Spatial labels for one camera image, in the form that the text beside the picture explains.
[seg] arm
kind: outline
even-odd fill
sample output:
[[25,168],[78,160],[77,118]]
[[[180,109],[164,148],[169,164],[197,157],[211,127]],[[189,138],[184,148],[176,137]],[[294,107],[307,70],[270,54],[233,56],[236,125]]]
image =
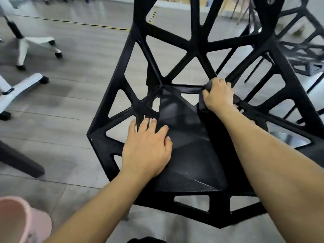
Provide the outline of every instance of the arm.
[[161,173],[171,158],[168,127],[163,126],[155,134],[156,120],[148,124],[149,119],[144,119],[136,133],[132,121],[118,176],[44,243],[106,242],[145,185]]
[[252,123],[233,106],[224,79],[204,90],[206,106],[224,123],[244,172],[278,230],[289,243],[324,240],[324,170]]

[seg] hand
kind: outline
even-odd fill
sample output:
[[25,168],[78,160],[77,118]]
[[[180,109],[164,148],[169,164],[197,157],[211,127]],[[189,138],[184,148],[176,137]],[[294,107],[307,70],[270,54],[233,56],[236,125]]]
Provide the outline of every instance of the hand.
[[135,132],[136,121],[128,129],[123,149],[121,171],[129,171],[151,179],[159,175],[171,158],[172,141],[166,137],[168,126],[163,126],[156,134],[156,119],[145,118]]
[[212,84],[211,91],[205,89],[202,94],[208,109],[218,116],[229,107],[233,108],[234,90],[231,83],[225,82],[224,79],[218,80],[217,77],[212,79]]

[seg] white chair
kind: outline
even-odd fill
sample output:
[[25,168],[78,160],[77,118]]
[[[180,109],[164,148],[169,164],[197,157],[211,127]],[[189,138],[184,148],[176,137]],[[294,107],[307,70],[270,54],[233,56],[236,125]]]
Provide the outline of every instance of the white chair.
[[15,86],[11,86],[7,81],[0,75],[0,120],[7,121],[11,118],[11,113],[6,112],[5,109],[13,101],[13,99],[23,92],[25,89],[28,89],[31,85],[40,82],[41,84],[49,83],[47,77],[42,76],[40,73],[35,73],[30,77],[22,80],[20,83]]
[[6,19],[6,22],[16,38],[18,39],[18,61],[17,68],[19,70],[25,70],[24,61],[27,55],[29,44],[35,44],[45,48],[51,48],[55,52],[57,58],[62,58],[62,52],[56,47],[53,37],[25,37],[21,34],[16,24],[10,20],[7,15],[19,15],[17,8],[26,0],[0,0],[0,16]]

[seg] dark table leg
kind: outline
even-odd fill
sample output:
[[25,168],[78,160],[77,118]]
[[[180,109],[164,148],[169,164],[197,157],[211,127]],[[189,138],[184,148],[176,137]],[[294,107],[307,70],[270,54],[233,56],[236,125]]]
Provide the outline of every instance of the dark table leg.
[[0,141],[0,161],[35,178],[45,174],[41,165],[2,141]]

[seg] chair backrest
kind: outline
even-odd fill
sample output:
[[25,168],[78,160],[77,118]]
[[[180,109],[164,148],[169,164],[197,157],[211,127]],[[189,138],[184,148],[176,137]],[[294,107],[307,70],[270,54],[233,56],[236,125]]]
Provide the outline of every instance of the chair backrest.
[[0,0],[0,16],[19,15],[17,9],[26,0]]

